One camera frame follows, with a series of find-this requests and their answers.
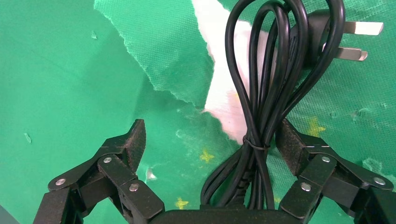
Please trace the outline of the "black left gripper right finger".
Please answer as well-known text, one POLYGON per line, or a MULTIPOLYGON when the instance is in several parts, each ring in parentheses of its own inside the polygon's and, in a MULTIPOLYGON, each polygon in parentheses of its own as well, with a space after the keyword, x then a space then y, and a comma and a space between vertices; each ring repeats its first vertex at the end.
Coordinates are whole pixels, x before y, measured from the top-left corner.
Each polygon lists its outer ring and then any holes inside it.
POLYGON ((356 224, 394 223, 394 185, 388 178, 342 158, 323 139, 300 133, 286 119, 275 138, 297 178, 279 204, 293 223, 308 223, 324 197, 356 224))

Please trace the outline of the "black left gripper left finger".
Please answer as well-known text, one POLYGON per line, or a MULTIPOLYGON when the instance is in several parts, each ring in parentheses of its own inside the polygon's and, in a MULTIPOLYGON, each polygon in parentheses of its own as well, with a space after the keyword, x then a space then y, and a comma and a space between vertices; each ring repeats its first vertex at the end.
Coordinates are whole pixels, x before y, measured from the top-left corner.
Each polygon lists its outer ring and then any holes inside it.
POLYGON ((126 134, 106 139, 92 158, 49 182, 34 223, 81 224, 104 199, 128 223, 150 223, 164 203, 136 173, 145 146, 145 123, 137 119, 126 134))

